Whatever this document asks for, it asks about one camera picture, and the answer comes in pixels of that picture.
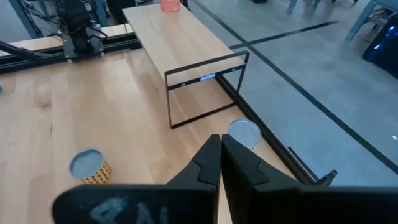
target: table leg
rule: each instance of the table leg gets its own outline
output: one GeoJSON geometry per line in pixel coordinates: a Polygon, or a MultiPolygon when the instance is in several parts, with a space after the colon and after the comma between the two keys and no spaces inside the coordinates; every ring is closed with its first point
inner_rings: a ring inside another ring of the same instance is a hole
{"type": "Polygon", "coordinates": [[[363,9],[361,15],[359,15],[358,19],[346,36],[346,40],[352,40],[354,38],[356,33],[360,30],[361,26],[368,21],[368,17],[373,12],[376,5],[376,2],[369,1],[368,5],[363,9]]]}
{"type": "Polygon", "coordinates": [[[288,15],[291,15],[293,13],[293,9],[296,6],[296,4],[297,4],[297,0],[291,0],[290,1],[289,7],[287,8],[287,11],[286,11],[286,13],[288,15]]]}
{"type": "Polygon", "coordinates": [[[313,2],[312,8],[316,9],[319,6],[319,3],[321,2],[321,0],[315,0],[313,2]]]}
{"type": "Polygon", "coordinates": [[[191,9],[188,7],[188,0],[180,0],[180,2],[181,2],[181,4],[183,4],[188,10],[191,10],[191,9]]]}

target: wooden platform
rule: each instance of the wooden platform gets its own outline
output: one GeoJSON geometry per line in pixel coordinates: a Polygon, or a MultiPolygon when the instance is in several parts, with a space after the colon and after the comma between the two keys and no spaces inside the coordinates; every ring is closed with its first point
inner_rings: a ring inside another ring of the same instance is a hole
{"type": "MultiPolygon", "coordinates": [[[[177,12],[151,4],[123,13],[162,78],[168,70],[233,53],[182,4],[177,12]]],[[[242,64],[240,58],[230,58],[170,75],[167,82],[170,86],[242,64]]]]}
{"type": "MultiPolygon", "coordinates": [[[[211,134],[225,133],[230,122],[244,118],[233,107],[170,130],[149,75],[155,72],[146,51],[138,49],[1,75],[0,223],[52,223],[55,197],[78,185],[68,164],[82,149],[104,153],[111,183],[166,183],[211,134]]],[[[201,84],[225,103],[214,80],[201,84]]],[[[179,98],[175,109],[189,115],[178,104],[205,107],[201,97],[208,95],[179,98]]],[[[254,152],[292,176],[264,140],[254,152]]],[[[219,223],[231,223],[222,186],[220,192],[219,223]]]]}

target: cable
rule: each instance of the cable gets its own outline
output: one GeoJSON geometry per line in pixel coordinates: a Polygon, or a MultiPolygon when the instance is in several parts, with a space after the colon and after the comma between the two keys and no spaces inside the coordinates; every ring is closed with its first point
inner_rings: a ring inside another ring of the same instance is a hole
{"type": "MultiPolygon", "coordinates": [[[[20,7],[25,10],[25,5],[23,3],[21,3],[20,0],[18,0],[18,3],[20,5],[20,7]]],[[[26,14],[30,24],[32,25],[33,30],[35,30],[35,33],[37,34],[37,36],[38,37],[43,37],[42,31],[37,27],[36,23],[33,21],[32,16],[30,14],[26,13],[26,10],[25,10],[25,14],[26,14]]]]}
{"type": "Polygon", "coordinates": [[[98,38],[99,40],[106,40],[108,38],[108,35],[106,35],[104,32],[102,32],[102,30],[96,29],[92,26],[89,26],[88,28],[92,29],[93,31],[99,32],[100,34],[104,35],[104,37],[99,37],[97,35],[90,35],[88,38],[98,38]]]}
{"type": "Polygon", "coordinates": [[[35,9],[34,7],[27,6],[26,2],[22,2],[22,0],[18,0],[18,1],[27,15],[38,17],[48,23],[56,24],[58,22],[56,15],[51,15],[51,16],[47,17],[47,16],[43,15],[40,11],[35,9]]]}
{"type": "Polygon", "coordinates": [[[50,33],[49,35],[46,35],[46,37],[53,37],[53,36],[56,36],[56,37],[62,38],[62,35],[61,35],[61,34],[54,33],[53,31],[51,31],[51,30],[49,30],[49,29],[47,29],[47,28],[39,27],[39,29],[47,30],[47,31],[50,33]]]}

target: black metal frame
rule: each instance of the black metal frame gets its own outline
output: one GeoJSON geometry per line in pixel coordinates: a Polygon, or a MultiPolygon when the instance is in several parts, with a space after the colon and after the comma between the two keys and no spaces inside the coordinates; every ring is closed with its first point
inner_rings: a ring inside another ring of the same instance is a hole
{"type": "Polygon", "coordinates": [[[31,50],[27,50],[25,48],[19,48],[12,44],[3,42],[1,40],[0,40],[0,50],[7,52],[9,54],[12,54],[12,55],[16,55],[23,59],[33,60],[33,61],[43,60],[48,57],[54,56],[53,54],[38,53],[38,52],[33,52],[31,50]]]}
{"type": "MultiPolygon", "coordinates": [[[[141,48],[135,34],[122,34],[109,37],[103,41],[104,52],[114,52],[122,49],[138,49],[141,48]]],[[[66,62],[67,58],[63,54],[63,46],[51,47],[47,49],[35,50],[35,53],[52,54],[52,57],[43,60],[27,60],[15,55],[5,55],[0,57],[0,74],[16,72],[29,68],[36,68],[44,65],[52,65],[55,63],[66,62]]]]}
{"type": "Polygon", "coordinates": [[[246,65],[248,64],[249,55],[250,55],[250,53],[247,50],[245,50],[245,51],[242,51],[242,52],[233,53],[233,54],[229,54],[229,55],[225,55],[225,56],[221,56],[221,57],[205,60],[205,61],[198,62],[198,63],[193,63],[191,65],[182,66],[180,68],[175,68],[175,69],[168,70],[168,71],[164,72],[164,83],[165,83],[166,98],[167,98],[167,114],[169,116],[169,125],[170,125],[171,129],[175,129],[175,128],[181,127],[181,126],[183,126],[185,124],[197,121],[197,120],[199,120],[201,118],[207,117],[209,115],[215,114],[217,112],[223,111],[225,109],[228,109],[228,108],[236,105],[237,100],[238,100],[239,90],[241,88],[241,84],[242,84],[242,80],[243,80],[244,71],[246,69],[246,65]],[[167,76],[169,76],[169,75],[173,75],[173,74],[176,74],[178,72],[186,71],[186,70],[189,70],[189,69],[201,67],[201,66],[204,66],[204,65],[208,65],[208,64],[211,64],[211,63],[219,62],[219,61],[222,61],[222,60],[226,60],[226,59],[229,59],[229,58],[238,57],[238,56],[242,56],[242,55],[245,55],[244,63],[242,65],[231,67],[231,68],[228,68],[228,69],[225,69],[225,70],[222,70],[222,71],[218,71],[216,73],[206,74],[204,76],[201,76],[201,77],[198,77],[198,78],[194,78],[192,80],[187,80],[185,82],[177,83],[177,84],[174,84],[174,85],[171,85],[171,86],[169,86],[169,84],[168,84],[167,76]],[[187,119],[185,121],[181,121],[181,122],[179,122],[177,124],[172,124],[171,111],[170,111],[169,91],[177,89],[177,88],[182,88],[182,87],[185,87],[187,85],[191,85],[191,84],[194,84],[194,83],[197,83],[197,82],[202,82],[202,81],[208,80],[210,78],[220,77],[220,76],[224,75],[225,73],[235,72],[235,71],[238,71],[238,70],[241,70],[241,74],[239,76],[239,81],[238,81],[238,86],[237,86],[237,95],[236,95],[235,99],[233,99],[232,103],[230,103],[228,105],[225,105],[225,106],[222,106],[220,108],[211,110],[209,112],[203,113],[201,115],[195,116],[193,118],[187,119]]]}

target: label sticker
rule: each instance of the label sticker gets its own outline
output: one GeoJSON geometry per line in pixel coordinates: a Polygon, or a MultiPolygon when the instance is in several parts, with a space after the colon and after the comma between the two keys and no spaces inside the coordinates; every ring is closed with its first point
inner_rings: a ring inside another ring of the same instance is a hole
{"type": "Polygon", "coordinates": [[[204,77],[201,77],[201,78],[200,78],[200,81],[207,80],[207,79],[213,78],[213,77],[215,77],[215,76],[216,76],[215,73],[210,74],[210,75],[205,75],[204,77]]]}

